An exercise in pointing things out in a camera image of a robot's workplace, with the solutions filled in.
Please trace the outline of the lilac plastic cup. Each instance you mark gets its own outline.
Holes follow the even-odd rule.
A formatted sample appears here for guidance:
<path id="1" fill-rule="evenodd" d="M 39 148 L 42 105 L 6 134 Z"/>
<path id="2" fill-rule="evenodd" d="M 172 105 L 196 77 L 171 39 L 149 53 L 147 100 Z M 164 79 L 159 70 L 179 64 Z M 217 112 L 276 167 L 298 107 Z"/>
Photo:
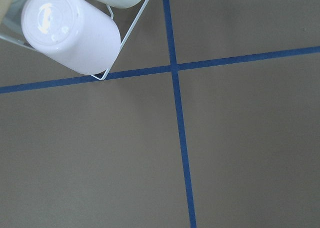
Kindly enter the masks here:
<path id="1" fill-rule="evenodd" d="M 109 70 L 120 53 L 117 25 L 85 0 L 27 0 L 21 28 L 33 48 L 80 74 Z"/>

